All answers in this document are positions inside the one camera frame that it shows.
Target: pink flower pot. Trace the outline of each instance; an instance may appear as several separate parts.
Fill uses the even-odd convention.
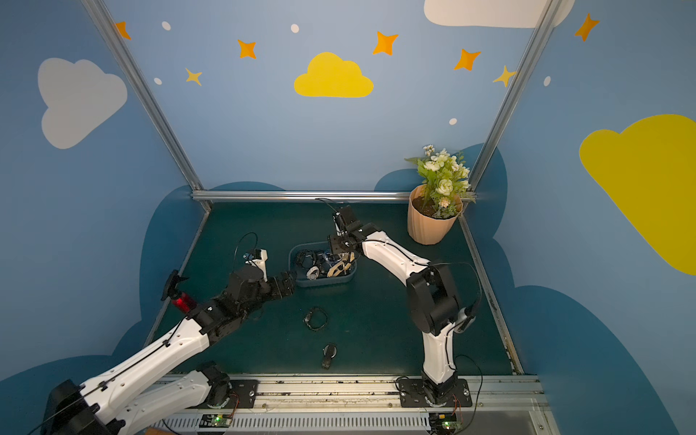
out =
[[[423,195],[424,185],[416,187],[409,196],[409,235],[413,240],[422,245],[434,245],[441,241],[454,225],[459,215],[449,219],[433,219],[421,214],[413,206],[413,199]],[[457,210],[461,213],[461,199],[454,197]]]

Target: white cloud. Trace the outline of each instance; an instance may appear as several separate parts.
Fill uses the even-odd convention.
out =
[[[563,0],[554,26],[573,8]],[[425,0],[425,17],[441,26],[531,28],[537,25],[546,0]]]
[[[119,76],[105,74],[86,60],[71,63],[50,58],[39,67],[39,92],[48,106],[41,120],[46,139],[62,150],[82,139],[126,102]]]

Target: dark green floor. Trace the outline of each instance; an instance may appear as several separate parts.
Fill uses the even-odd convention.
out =
[[[434,246],[415,243],[406,231],[406,205],[356,204],[363,223],[373,222],[404,248],[429,260],[469,261],[464,235],[455,227]],[[320,242],[334,231],[331,210],[324,204],[219,203],[215,204],[189,259],[180,285],[198,301],[218,294],[227,285],[232,253],[237,240],[248,231],[259,236],[259,247],[268,250],[269,276],[287,269],[293,246]],[[245,240],[241,251],[251,247]],[[467,305],[477,294],[477,283],[466,265],[452,266],[461,299]],[[329,325],[318,332],[302,322],[307,310],[321,306],[329,313]],[[507,354],[487,303],[476,322],[454,335],[454,354],[467,354],[484,374],[511,374]],[[172,328],[182,314],[167,308],[156,336]],[[321,367],[322,349],[336,343],[338,354],[328,372],[356,374],[420,374],[423,363],[422,334],[406,309],[405,287],[382,266],[367,258],[358,260],[355,278],[347,284],[303,289],[295,295],[264,306],[258,320],[247,320],[235,333],[181,364],[188,372],[203,361],[216,361],[224,370],[238,373],[327,373]],[[477,374],[465,358],[458,361],[460,374]]]

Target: metal base plate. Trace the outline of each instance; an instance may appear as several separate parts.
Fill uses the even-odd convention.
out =
[[[234,409],[237,404],[237,398],[232,393],[239,396],[239,404],[237,409],[251,409],[256,402],[256,393],[259,386],[259,381],[255,379],[231,379],[230,380],[230,401],[222,409]],[[198,409],[214,409],[206,405],[199,405]]]
[[[399,398],[401,399],[402,408],[426,408],[432,406],[425,399],[422,379],[399,379],[397,389],[400,391]],[[458,379],[457,385],[454,386],[450,394],[451,396],[447,399],[447,403],[443,405],[443,408],[454,408],[455,396],[457,396],[457,400],[459,400],[462,408],[471,408],[473,406],[469,384],[466,382],[466,379]]]

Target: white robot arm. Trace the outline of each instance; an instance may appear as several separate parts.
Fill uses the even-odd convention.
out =
[[[373,224],[361,224],[350,206],[335,211],[336,235],[329,237],[333,253],[357,251],[394,274],[406,286],[411,319],[422,331],[425,361],[422,386],[432,406],[445,404],[457,383],[452,334],[463,332],[475,319],[479,299],[469,307],[459,301],[454,279],[445,264],[431,264],[396,244]],[[132,435],[190,406],[217,406],[230,399],[229,378],[205,365],[185,378],[145,391],[156,380],[236,331],[249,313],[266,301],[294,292],[294,278],[282,273],[267,278],[266,251],[256,250],[227,288],[197,304],[177,289],[185,279],[174,271],[162,299],[170,297],[186,317],[159,340],[114,368],[80,386],[65,381],[50,393],[42,435]]]
[[[406,286],[413,323],[422,331],[425,361],[423,387],[433,406],[447,402],[457,382],[452,334],[471,325],[479,299],[462,306],[446,264],[430,261],[395,243],[374,224],[358,221],[350,206],[335,211],[336,235],[329,237],[333,253],[358,251],[399,278]]]
[[[247,258],[230,274],[227,287],[209,301],[197,304],[177,289],[183,280],[172,272],[163,298],[186,317],[159,340],[80,386],[68,380],[49,394],[42,435],[132,435],[173,412],[203,402],[216,406],[230,399],[229,377],[211,363],[186,378],[143,392],[174,367],[236,331],[250,313],[268,301],[294,292],[287,272],[266,277],[266,253]]]

